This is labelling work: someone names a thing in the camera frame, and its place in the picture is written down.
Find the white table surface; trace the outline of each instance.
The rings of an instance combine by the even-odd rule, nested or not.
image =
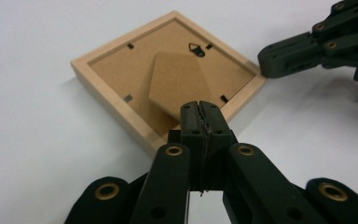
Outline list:
[[[266,45],[309,31],[336,1],[0,0],[0,223],[63,223],[92,181],[132,181],[152,159],[75,77],[69,62],[178,10],[257,63]],[[269,80],[229,125],[293,183],[358,192],[354,70]],[[229,223],[221,193],[191,194],[189,223]]]

